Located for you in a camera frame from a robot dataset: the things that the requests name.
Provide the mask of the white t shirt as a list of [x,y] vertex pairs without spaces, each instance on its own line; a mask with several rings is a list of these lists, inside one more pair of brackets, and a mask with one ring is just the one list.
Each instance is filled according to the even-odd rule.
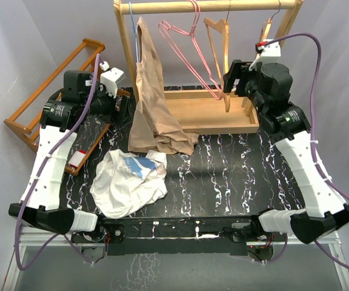
[[108,151],[96,166],[90,193],[106,218],[119,219],[167,194],[167,155],[148,151],[146,156]]

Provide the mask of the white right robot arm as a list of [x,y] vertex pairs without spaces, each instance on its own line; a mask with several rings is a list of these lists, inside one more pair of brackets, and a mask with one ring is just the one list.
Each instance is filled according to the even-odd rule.
[[301,210],[264,210],[252,218],[251,235],[263,241],[272,232],[295,235],[309,244],[349,223],[349,204],[317,170],[311,156],[311,125],[303,110],[290,102],[293,78],[283,64],[257,64],[236,59],[224,75],[224,92],[237,82],[235,94],[246,96],[256,109],[259,125],[281,152],[299,186]]

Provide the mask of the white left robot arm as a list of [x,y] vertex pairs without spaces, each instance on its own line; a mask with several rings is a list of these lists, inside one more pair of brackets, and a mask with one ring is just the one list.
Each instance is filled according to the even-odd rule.
[[85,120],[81,115],[85,106],[89,106],[88,117],[112,124],[122,121],[128,104],[128,97],[118,94],[123,78],[124,72],[117,68],[101,73],[93,97],[89,98],[93,75],[79,70],[64,73],[63,88],[43,107],[33,170],[20,202],[9,206],[11,217],[57,234],[84,232],[93,242],[104,238],[106,228],[98,222],[98,216],[61,208],[59,192],[70,149],[78,136],[77,121]]

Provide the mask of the beige t shirt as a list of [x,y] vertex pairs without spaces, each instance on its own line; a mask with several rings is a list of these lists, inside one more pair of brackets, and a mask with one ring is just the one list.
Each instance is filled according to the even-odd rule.
[[199,135],[184,132],[167,107],[162,65],[143,18],[138,20],[137,31],[140,45],[139,62],[136,63],[138,101],[129,133],[128,150],[192,155]]

